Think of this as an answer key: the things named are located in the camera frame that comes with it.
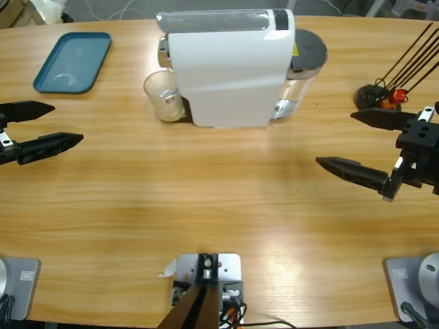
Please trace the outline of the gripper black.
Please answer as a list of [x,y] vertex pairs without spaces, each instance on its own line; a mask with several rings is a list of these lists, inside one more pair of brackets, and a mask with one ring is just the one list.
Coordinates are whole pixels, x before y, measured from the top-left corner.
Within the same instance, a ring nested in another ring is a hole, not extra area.
[[420,188],[433,187],[438,194],[438,124],[432,122],[438,106],[427,106],[418,113],[366,108],[351,113],[351,117],[382,130],[398,130],[395,147],[401,150],[394,172],[389,176],[363,166],[360,162],[340,157],[316,157],[316,162],[337,177],[380,194],[392,202],[403,183]]
[[1,104],[1,164],[18,162],[26,165],[57,156],[80,143],[84,135],[66,132],[40,136],[37,139],[17,143],[5,129],[8,123],[35,120],[55,110],[54,106],[39,101],[18,101]]

